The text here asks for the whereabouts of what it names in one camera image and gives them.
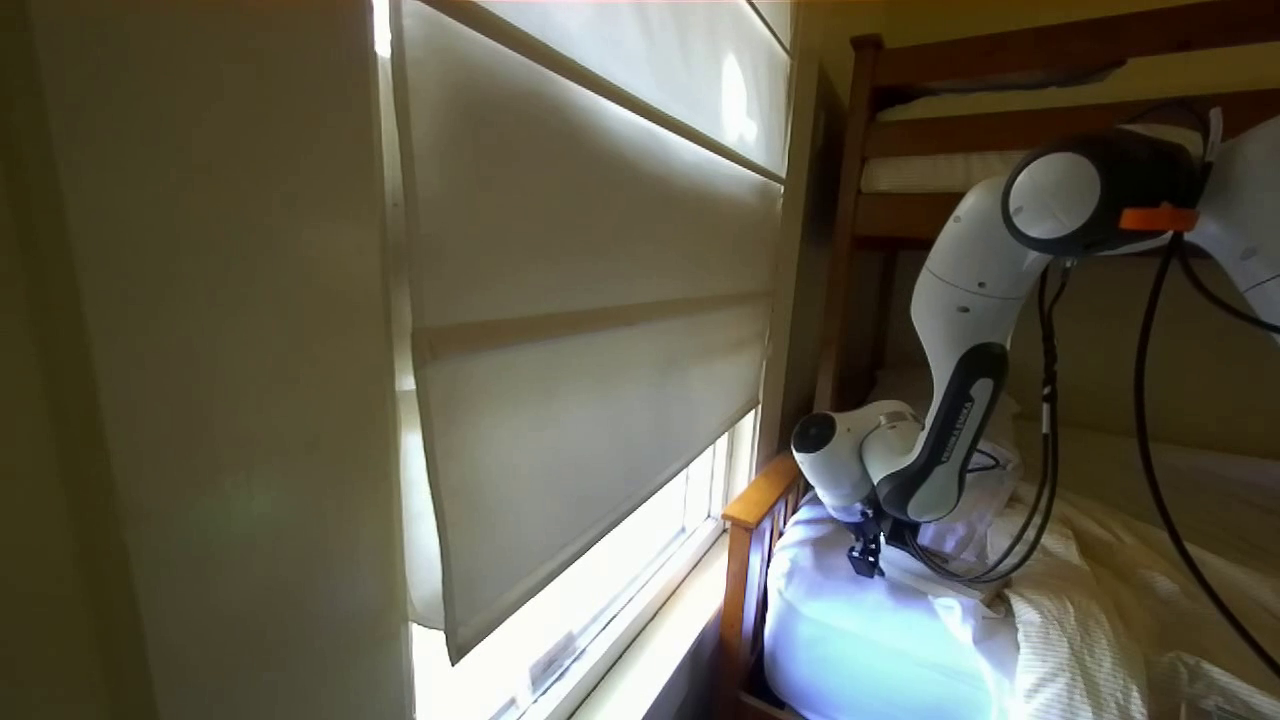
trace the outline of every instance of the robotic arm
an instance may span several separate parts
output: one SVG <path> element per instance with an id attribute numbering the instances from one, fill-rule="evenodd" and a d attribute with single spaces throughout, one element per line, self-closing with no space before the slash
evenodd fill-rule
<path id="1" fill-rule="evenodd" d="M 965 495 L 1039 273 L 1053 260 L 1162 249 L 1173 231 L 1202 246 L 1259 319 L 1280 326 L 1280 121 L 1226 145 L 1213 170 L 1181 145 L 1115 129 L 978 184 L 914 294 L 932 374 L 924 426 L 898 401 L 795 426 L 793 455 L 827 512 L 845 524 L 878 512 L 898 527 L 945 522 Z M 881 542 L 870 548 L 859 574 L 878 577 Z"/>

